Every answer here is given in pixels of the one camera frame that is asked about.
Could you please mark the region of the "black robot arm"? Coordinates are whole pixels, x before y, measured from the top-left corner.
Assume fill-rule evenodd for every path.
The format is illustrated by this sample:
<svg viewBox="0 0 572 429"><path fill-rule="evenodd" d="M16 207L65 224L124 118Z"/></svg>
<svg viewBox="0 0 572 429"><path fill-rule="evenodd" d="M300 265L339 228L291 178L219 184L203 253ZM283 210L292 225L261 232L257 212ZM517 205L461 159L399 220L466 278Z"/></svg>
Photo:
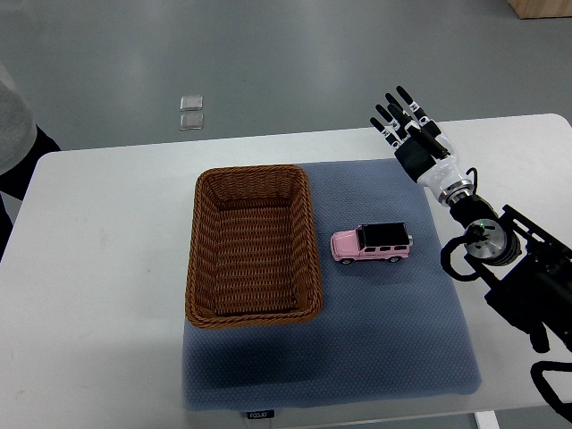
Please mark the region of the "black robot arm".
<svg viewBox="0 0 572 429"><path fill-rule="evenodd" d="M483 280L484 299L529 336L533 349L550 349L553 332L571 345L571 250L543 228L504 206L497 214L477 193L477 170L462 171L440 126L402 87L377 105L371 124L392 147L408 177L430 190L463 227L441 250L442 269L459 282Z"/></svg>

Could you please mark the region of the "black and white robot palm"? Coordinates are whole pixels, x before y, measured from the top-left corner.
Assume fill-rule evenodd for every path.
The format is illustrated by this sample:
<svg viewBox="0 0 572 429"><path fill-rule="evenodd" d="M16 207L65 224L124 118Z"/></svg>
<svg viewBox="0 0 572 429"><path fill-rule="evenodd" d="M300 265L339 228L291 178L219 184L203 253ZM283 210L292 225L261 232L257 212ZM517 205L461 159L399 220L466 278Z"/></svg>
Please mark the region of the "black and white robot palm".
<svg viewBox="0 0 572 429"><path fill-rule="evenodd" d="M402 86L397 86L396 90L417 121L421 125L429 123L430 118L415 99ZM401 140L375 117L370 118L370 123L391 147L398 147L394 155L408 177L419 186L428 188L442 206L451 206L472 195L475 184L458 167L458 154L448 139L439 137L436 140L419 127L391 93L386 93L385 99L389 112L382 105L376 105L375 110L400 139L405 138L403 128L410 137L401 144Z"/></svg>

